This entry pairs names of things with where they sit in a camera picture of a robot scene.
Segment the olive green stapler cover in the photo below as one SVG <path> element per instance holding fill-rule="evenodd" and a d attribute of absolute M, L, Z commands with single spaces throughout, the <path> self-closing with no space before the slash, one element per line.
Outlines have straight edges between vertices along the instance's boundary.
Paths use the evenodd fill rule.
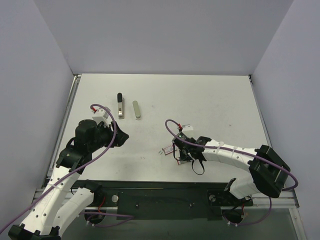
<path fill-rule="evenodd" d="M 140 120 L 142 115 L 141 115 L 141 110 L 140 110 L 140 106 L 139 106 L 139 103 L 137 100 L 134 100 L 132 102 L 132 105 L 133 105 L 133 110 L 134 110 L 134 114 L 135 114 L 135 118 L 137 120 Z"/>

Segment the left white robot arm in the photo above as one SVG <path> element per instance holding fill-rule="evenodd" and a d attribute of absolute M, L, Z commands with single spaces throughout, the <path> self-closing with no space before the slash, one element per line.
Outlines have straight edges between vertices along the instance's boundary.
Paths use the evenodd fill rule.
<path fill-rule="evenodd" d="M 89 206 L 104 202 L 101 184 L 92 180 L 82 183 L 76 193 L 64 202 L 69 190 L 79 179 L 94 152 L 101 148 L 121 147 L 129 135 L 113 121 L 110 124 L 85 119 L 79 122 L 75 136 L 60 152 L 44 192 L 29 207 L 29 214 L 20 224 L 12 225 L 12 240 L 59 240 L 69 224 Z"/>

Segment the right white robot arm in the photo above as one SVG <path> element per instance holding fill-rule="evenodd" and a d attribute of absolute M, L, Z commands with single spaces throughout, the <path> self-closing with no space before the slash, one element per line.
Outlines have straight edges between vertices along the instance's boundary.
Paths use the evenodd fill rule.
<path fill-rule="evenodd" d="M 230 205 L 258 193 L 278 198 L 291 171 L 273 148 L 267 145 L 259 148 L 236 147 L 204 136 L 194 139 L 183 132 L 178 133 L 173 143 L 179 149 L 181 161 L 199 161 L 202 168 L 203 162 L 217 162 L 250 174 L 229 181 L 223 198 Z"/>

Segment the red white staple box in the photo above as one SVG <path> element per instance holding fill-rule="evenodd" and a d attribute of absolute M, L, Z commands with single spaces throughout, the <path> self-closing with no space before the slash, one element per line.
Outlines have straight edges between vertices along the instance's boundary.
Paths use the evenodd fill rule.
<path fill-rule="evenodd" d="M 162 148 L 162 151 L 163 151 L 164 155 L 166 156 L 166 155 L 173 153 L 175 151 L 175 149 L 172 145 L 170 145 L 170 146 Z"/>

